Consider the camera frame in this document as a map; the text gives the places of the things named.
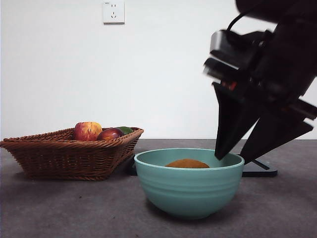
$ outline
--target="wicker basket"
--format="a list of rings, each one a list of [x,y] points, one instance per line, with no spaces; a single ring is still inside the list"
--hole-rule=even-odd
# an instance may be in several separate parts
[[[133,132],[107,141],[73,140],[74,128],[4,139],[9,151],[31,179],[104,180],[125,159],[144,132]]]

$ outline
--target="table surface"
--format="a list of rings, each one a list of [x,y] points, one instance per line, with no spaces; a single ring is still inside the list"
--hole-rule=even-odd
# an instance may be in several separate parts
[[[243,141],[232,150],[240,152]],[[215,140],[140,139],[135,152],[214,148]],[[317,140],[294,140],[261,157],[274,178],[242,178],[233,200],[201,220],[152,205],[121,164],[98,182],[30,180],[1,150],[1,238],[316,238]]]

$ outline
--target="red apple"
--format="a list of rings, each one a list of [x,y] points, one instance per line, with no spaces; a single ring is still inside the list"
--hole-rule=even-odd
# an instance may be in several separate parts
[[[97,122],[79,122],[74,128],[74,139],[94,141],[102,130],[101,125]]]
[[[112,140],[112,139],[116,139],[116,138],[123,136],[123,135],[124,135],[124,133],[122,132],[122,130],[120,130],[118,128],[109,128],[109,129],[102,131],[98,135],[97,140]]]

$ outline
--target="electrical outlet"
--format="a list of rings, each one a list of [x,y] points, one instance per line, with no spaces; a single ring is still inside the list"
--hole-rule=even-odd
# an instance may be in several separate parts
[[[103,12],[104,24],[124,24],[124,1],[104,2]]]

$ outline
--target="teal bowl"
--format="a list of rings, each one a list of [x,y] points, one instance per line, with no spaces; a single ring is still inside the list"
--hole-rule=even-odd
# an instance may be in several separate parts
[[[195,159],[210,168],[165,167],[179,159]],[[183,219],[200,219],[220,210],[236,193],[244,167],[242,157],[214,150],[169,148],[150,150],[134,157],[141,187],[159,209]]]

